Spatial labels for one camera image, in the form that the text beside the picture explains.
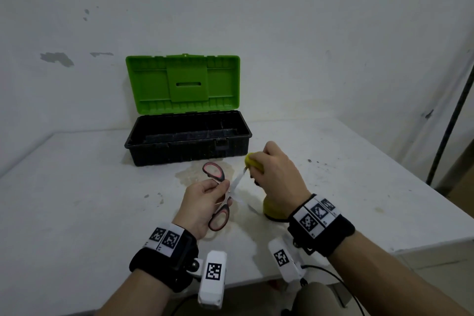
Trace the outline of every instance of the dirt spot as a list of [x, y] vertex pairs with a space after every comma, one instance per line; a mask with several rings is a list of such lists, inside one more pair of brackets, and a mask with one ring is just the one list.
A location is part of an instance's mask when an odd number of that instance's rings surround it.
[[177, 172], [175, 174], [175, 177], [180, 181], [181, 185], [184, 185], [186, 187], [191, 184], [194, 184], [195, 182], [209, 179], [208, 176], [202, 170], [202, 166], [208, 161], [212, 161], [218, 164], [224, 171], [226, 179], [232, 181], [234, 177], [234, 169], [228, 163], [222, 161], [221, 158], [192, 161], [191, 166], [189, 166], [186, 170]]

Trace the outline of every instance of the wrist strap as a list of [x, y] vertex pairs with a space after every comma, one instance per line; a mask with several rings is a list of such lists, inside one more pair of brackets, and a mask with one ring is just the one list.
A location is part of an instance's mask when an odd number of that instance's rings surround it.
[[129, 269], [145, 271], [174, 292], [181, 292], [193, 281], [186, 271], [198, 257], [196, 238], [174, 223], [162, 223], [130, 262]]
[[293, 211], [288, 219], [288, 231], [308, 255], [317, 251], [328, 257], [347, 236], [356, 232], [354, 225], [329, 200], [319, 200], [316, 194]]

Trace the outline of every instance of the floor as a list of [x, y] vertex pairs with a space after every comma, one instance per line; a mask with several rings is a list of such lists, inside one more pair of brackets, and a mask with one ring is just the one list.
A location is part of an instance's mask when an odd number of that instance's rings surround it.
[[[405, 254], [398, 259], [474, 314], [474, 241]], [[176, 315], [276, 316], [283, 308], [291, 307], [293, 298], [294, 292], [275, 291], [267, 283], [260, 283], [226, 290], [219, 312], [204, 310], [196, 300], [189, 300]], [[169, 315], [176, 304], [170, 302], [164, 314]], [[354, 300], [344, 309], [344, 315], [360, 315]]]

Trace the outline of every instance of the white table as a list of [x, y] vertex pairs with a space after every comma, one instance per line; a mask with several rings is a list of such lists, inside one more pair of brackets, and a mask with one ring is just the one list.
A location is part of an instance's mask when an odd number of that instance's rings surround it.
[[[335, 119], [249, 127], [250, 151], [274, 139], [310, 190], [389, 253], [474, 237], [474, 219]], [[185, 187], [206, 178], [203, 161], [135, 167], [123, 147], [128, 133], [57, 133], [0, 179], [2, 313], [100, 307], [157, 224], [171, 221]], [[220, 163], [228, 177], [244, 166], [243, 157]], [[261, 210], [261, 188], [246, 177], [239, 189]], [[283, 232], [245, 205], [232, 206], [229, 224], [200, 242], [200, 256], [228, 253], [230, 287], [278, 278], [267, 243]]]

